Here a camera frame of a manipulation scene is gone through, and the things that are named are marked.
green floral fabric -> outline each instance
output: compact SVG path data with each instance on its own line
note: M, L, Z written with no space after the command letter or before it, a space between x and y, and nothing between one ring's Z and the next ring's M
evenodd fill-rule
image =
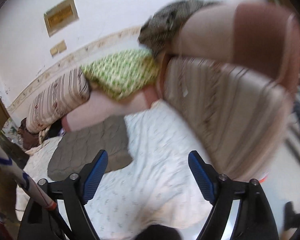
M80 68L90 82L115 100L155 83L159 73L159 66L146 49L124 50Z

white bedsheet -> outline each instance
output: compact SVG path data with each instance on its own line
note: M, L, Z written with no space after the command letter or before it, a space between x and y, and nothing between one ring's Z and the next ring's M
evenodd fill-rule
M192 176L187 157L197 150L210 163L186 122L164 101L125 117L132 163L105 174L86 211L101 239L131 239L150 224L188 228L211 210ZM25 171L35 180L48 178L47 166L60 138L30 157ZM16 209L28 197L17 189ZM60 213L66 216L64 206Z

striped pillow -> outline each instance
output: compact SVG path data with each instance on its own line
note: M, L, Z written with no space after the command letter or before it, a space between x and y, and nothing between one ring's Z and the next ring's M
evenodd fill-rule
M26 127L39 133L89 99L89 85L81 70L72 69L41 92L29 109Z
M253 70L201 58L174 57L164 99L187 120L214 168L231 179L261 179L282 142L291 97Z

light switch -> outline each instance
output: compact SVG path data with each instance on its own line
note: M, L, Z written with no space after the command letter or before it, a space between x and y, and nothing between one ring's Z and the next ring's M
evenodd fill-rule
M51 56L55 56L56 54L65 51L66 49L67 49L67 46L66 46L65 40L63 40L60 43L58 43L56 46L54 46L53 48L50 49L50 54L51 54Z
M54 56L58 53L58 49L56 46L54 46L52 49L50 49L51 56Z
M58 53L61 53L61 52L65 51L65 50L67 49L65 40L63 40L63 41L61 41L60 43L58 43L58 44L56 45L56 47L57 47Z

gray blanket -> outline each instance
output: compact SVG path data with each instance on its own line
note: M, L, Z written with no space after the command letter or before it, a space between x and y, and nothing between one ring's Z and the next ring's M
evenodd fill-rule
M111 116L102 123L64 135L49 162L48 176L64 180L71 173L79 173L101 149L109 156L106 172L122 169L132 161L127 148L124 118Z

